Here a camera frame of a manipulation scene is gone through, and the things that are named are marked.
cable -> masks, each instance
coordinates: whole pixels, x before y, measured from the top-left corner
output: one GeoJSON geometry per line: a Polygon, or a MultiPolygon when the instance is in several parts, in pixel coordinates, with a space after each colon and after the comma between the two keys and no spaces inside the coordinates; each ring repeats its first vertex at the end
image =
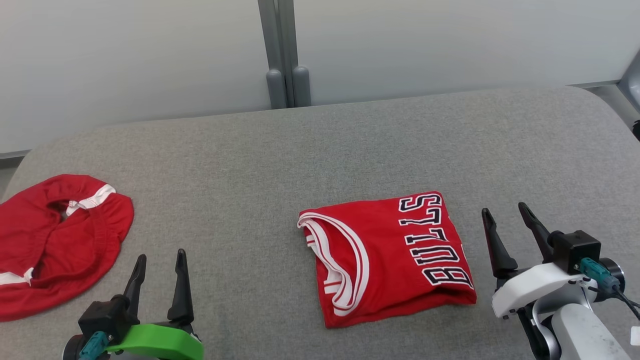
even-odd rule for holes
{"type": "Polygon", "coordinates": [[[619,296],[618,298],[622,300],[629,307],[629,309],[631,309],[631,312],[633,312],[636,318],[640,320],[640,313],[638,313],[638,310],[631,303],[631,300],[627,299],[625,294],[623,294],[617,286],[614,286],[613,291],[617,294],[617,296],[619,296]]]}

gray fabric surface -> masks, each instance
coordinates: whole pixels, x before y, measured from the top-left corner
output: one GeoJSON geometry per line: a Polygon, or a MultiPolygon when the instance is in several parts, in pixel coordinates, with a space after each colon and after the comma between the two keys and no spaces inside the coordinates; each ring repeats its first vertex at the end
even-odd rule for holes
{"type": "MultiPolygon", "coordinates": [[[[57,358],[92,300],[123,291],[148,256],[140,318],[163,320],[175,253],[188,254],[195,329],[207,359],[533,359],[516,319],[496,319],[480,217],[491,209],[520,266],[541,261],[525,201],[549,229],[603,243],[640,299],[640,144],[610,107],[577,88],[434,95],[167,120],[100,129],[30,152],[4,195],[61,173],[90,174],[133,199],[113,269],[46,313],[0,323],[0,358],[57,358]],[[314,255],[298,212],[428,190],[443,193],[465,245],[475,306],[444,306],[346,329],[323,326],[314,255]],[[55,356],[50,351],[56,349],[55,356]]],[[[631,358],[637,323],[595,304],[631,358]]]]}

